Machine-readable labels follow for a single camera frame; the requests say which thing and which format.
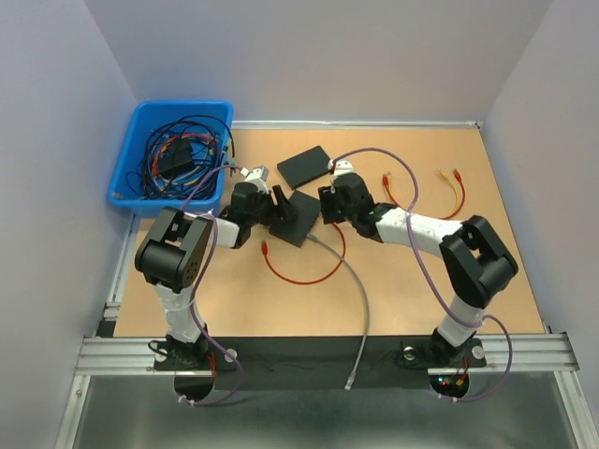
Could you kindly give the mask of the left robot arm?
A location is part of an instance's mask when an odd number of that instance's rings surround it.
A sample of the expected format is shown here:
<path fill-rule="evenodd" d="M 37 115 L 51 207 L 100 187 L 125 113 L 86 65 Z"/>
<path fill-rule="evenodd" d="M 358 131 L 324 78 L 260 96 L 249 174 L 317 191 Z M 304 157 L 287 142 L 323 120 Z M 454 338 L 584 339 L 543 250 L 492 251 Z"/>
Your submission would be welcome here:
<path fill-rule="evenodd" d="M 158 363 L 197 369 L 207 361 L 207 325 L 194 315 L 193 295 L 215 249 L 239 249 L 253 226 L 291 225 L 299 217 L 280 186 L 263 191 L 249 181 L 235 185 L 230 204 L 216 216 L 162 209 L 135 255 L 135 269 L 157 293 L 168 326 L 164 342 L 149 344 Z"/>

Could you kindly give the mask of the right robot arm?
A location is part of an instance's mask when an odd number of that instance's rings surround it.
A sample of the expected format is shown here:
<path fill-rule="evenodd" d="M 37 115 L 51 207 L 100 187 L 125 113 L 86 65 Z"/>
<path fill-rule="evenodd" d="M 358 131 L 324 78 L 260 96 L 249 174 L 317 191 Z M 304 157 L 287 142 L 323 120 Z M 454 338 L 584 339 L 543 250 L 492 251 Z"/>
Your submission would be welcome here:
<path fill-rule="evenodd" d="M 413 214 L 390 203 L 375 202 L 355 172 L 338 176 L 318 189 L 326 224 L 348 222 L 365 239 L 412 249 L 432 292 L 446 315 L 431 335 L 431 354 L 451 365 L 486 319 L 485 310 L 518 274 L 519 266 L 487 219 L 441 220 Z M 454 296 L 445 303 L 421 254 L 440 258 Z"/>

